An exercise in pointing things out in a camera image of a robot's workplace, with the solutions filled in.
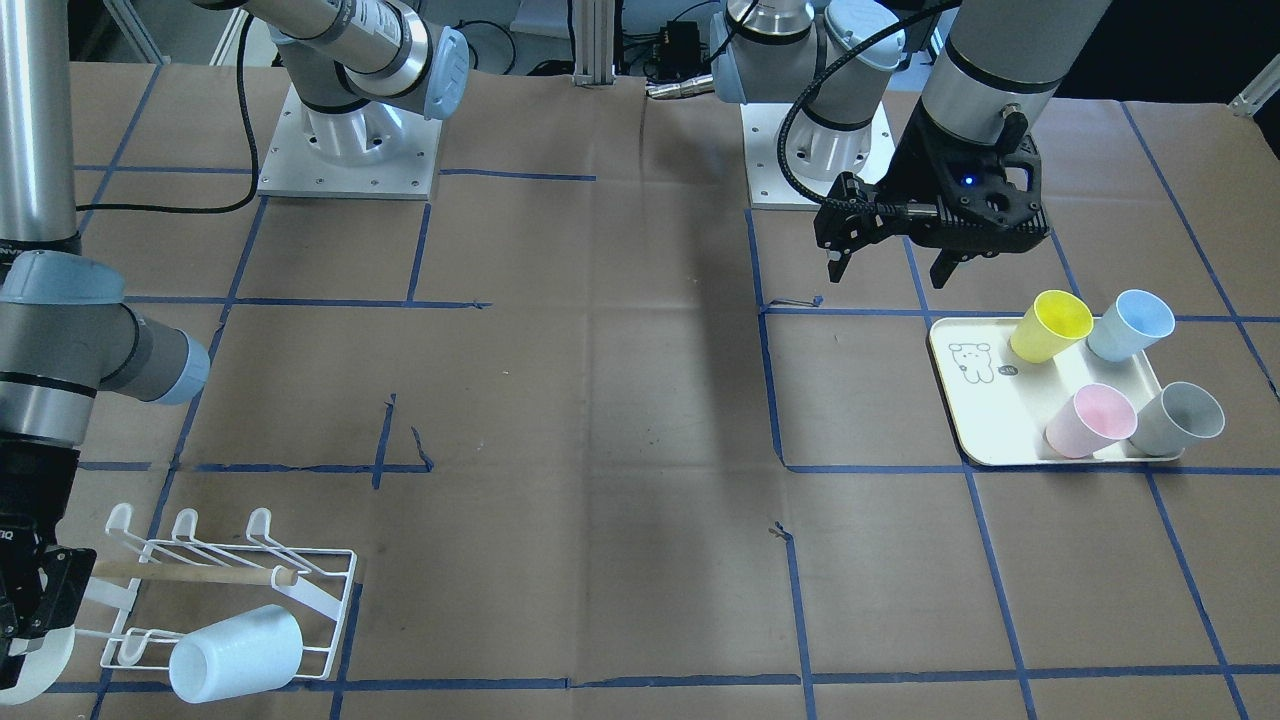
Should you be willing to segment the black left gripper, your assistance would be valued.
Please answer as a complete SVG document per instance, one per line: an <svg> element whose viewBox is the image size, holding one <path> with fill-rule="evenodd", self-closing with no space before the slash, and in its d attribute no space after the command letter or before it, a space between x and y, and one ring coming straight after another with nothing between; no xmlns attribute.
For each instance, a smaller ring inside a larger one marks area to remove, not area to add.
<svg viewBox="0 0 1280 720"><path fill-rule="evenodd" d="M878 199L879 191L851 172L840 173L828 202L813 222L815 245L827 252L827 272L838 283L852 255L892 234L940 249L931 264L931 284L942 290L956 269L975 258L1033 250L1050 234L1041 196L1012 184L960 188L929 201L909 205L915 215L901 217L900 206Z"/></svg>

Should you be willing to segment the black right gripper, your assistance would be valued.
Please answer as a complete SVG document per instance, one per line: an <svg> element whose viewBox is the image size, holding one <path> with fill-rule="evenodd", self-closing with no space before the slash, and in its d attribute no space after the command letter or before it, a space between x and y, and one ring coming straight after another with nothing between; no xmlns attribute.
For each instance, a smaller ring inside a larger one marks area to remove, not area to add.
<svg viewBox="0 0 1280 720"><path fill-rule="evenodd" d="M19 685L31 643L74 624L97 552L58 543L81 452L1 443L3 689Z"/></svg>

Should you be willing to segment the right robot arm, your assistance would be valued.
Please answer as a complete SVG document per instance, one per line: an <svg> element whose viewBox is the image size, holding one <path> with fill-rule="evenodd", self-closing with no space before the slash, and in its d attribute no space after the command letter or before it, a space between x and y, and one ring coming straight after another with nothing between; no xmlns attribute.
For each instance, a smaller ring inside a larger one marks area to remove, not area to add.
<svg viewBox="0 0 1280 720"><path fill-rule="evenodd" d="M438 126L475 51L425 1L142 1L159 42L211 40L241 69L72 60L96 1L3 4L3 707L60 680L96 701L141 679L90 598L125 556L116 502L154 536L237 424L247 322L288 310L421 307L436 170L381 128Z"/></svg>

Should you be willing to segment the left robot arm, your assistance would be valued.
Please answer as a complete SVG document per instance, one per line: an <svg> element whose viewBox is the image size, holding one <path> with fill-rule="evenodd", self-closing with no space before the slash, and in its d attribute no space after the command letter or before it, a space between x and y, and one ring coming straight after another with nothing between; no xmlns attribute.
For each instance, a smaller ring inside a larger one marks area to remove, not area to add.
<svg viewBox="0 0 1280 720"><path fill-rule="evenodd" d="M1106 1L724 1L709 67L726 102L787 105L773 152L783 182L817 206L829 279L892 236L934 249L941 288L975 258L1023 254L1051 231L1030 129L1066 78ZM954 12L882 178L860 170L915 26Z"/></svg>

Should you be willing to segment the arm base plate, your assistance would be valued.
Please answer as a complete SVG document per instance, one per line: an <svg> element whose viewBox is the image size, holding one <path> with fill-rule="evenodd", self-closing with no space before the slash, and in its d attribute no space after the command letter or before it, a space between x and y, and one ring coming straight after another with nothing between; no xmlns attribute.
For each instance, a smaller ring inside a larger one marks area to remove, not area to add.
<svg viewBox="0 0 1280 720"><path fill-rule="evenodd" d="M428 201L443 122L370 102L346 114L306 106L291 87L259 192L293 199Z"/></svg>
<svg viewBox="0 0 1280 720"><path fill-rule="evenodd" d="M762 210L814 210L780 169L777 137L787 102L755 102L740 108L750 206ZM877 183L895 151L888 117L881 104L868 126L850 133L827 129L799 114L787 140L791 172L814 193L827 193L841 172Z"/></svg>

